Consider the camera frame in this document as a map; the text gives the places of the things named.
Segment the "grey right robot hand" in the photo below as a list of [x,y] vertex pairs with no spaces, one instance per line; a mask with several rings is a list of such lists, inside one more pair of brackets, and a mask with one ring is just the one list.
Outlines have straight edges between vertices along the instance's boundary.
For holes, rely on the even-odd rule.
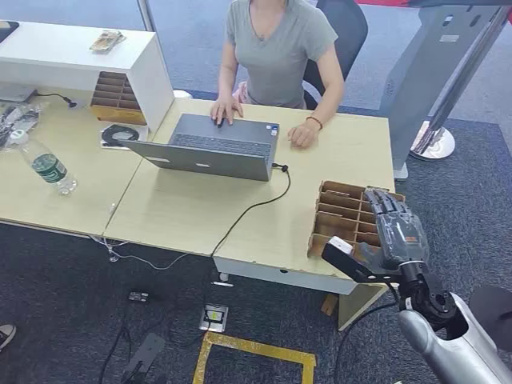
[[386,190],[368,187],[363,196],[375,220],[381,266],[397,270],[406,262],[428,262],[430,249],[421,221],[405,202]]

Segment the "person's right hand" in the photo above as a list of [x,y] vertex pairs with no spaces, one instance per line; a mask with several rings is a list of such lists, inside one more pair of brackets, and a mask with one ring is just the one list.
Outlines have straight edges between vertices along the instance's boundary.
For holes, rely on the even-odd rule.
[[219,95],[212,105],[210,117],[217,126],[221,126],[224,119],[227,119],[230,125],[233,125],[235,113],[239,117],[243,116],[242,105],[236,98],[233,95]]

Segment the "person's left hand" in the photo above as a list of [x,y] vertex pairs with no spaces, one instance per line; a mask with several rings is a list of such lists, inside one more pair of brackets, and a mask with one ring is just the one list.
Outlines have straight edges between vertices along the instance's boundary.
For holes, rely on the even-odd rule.
[[315,144],[321,130],[321,125],[314,119],[307,119],[302,124],[293,127],[288,132],[291,146],[307,149]]

